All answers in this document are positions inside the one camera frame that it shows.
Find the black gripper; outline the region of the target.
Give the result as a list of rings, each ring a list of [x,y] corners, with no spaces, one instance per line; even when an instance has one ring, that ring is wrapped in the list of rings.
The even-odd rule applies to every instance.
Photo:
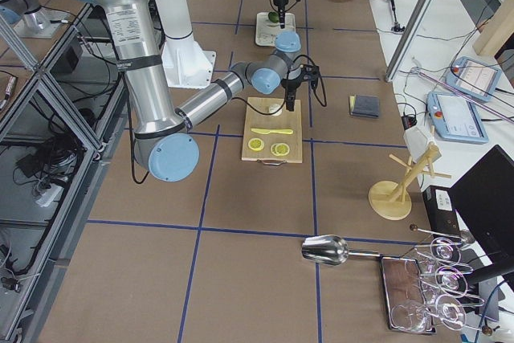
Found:
[[[284,29],[285,28],[286,7],[288,5],[288,0],[272,0],[272,1],[278,10],[279,26],[281,29]]]
[[[286,95],[285,107],[289,112],[293,112],[295,110],[296,89],[302,84],[302,82],[302,71],[290,72],[281,80],[281,86],[284,88],[284,93]]]

